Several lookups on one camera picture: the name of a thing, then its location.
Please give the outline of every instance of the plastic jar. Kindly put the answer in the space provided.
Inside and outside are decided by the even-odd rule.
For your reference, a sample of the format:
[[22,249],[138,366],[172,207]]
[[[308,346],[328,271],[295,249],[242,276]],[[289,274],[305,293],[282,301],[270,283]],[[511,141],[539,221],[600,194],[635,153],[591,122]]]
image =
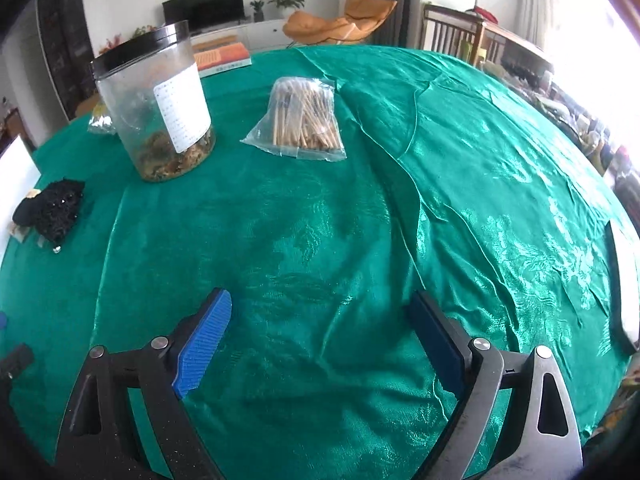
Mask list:
[[187,22],[126,41],[91,63],[113,126],[143,180],[199,165],[216,142]]

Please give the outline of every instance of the black jar lid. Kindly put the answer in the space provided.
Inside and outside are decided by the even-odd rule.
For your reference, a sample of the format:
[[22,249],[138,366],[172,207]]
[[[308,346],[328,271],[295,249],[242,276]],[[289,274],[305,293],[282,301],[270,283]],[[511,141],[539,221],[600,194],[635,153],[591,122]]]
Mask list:
[[189,37],[189,22],[186,20],[156,28],[142,36],[125,41],[108,50],[91,62],[94,79],[98,81],[114,70],[124,67],[136,59],[150,56],[162,49]]

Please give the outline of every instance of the orange chair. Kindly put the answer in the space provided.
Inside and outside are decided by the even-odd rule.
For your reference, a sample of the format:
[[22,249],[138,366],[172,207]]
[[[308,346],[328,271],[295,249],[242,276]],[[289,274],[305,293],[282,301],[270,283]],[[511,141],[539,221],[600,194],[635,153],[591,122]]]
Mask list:
[[396,3],[393,0],[347,0],[344,16],[331,21],[297,10],[282,31],[293,43],[360,43],[385,22]]

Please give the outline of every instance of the white cabinet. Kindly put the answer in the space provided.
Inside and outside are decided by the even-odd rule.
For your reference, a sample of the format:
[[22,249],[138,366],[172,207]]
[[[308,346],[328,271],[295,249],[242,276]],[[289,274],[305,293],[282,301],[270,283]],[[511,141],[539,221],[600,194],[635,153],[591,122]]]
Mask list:
[[197,34],[191,38],[192,45],[208,43],[227,36],[237,36],[252,54],[285,48],[291,40],[284,35],[282,27],[285,20],[269,20],[268,22],[246,23],[235,27],[221,28],[212,32]]

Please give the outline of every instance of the plastic bag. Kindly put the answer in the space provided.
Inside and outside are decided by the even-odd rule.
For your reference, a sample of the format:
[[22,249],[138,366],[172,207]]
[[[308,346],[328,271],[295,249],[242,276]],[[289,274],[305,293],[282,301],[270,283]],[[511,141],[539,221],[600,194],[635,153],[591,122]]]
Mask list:
[[111,116],[107,105],[102,102],[102,99],[94,106],[94,110],[91,112],[89,118],[89,131],[92,134],[110,134],[116,133],[116,129],[111,123]]
[[347,158],[334,115],[334,84],[281,77],[266,115],[241,141],[273,155],[335,162]]

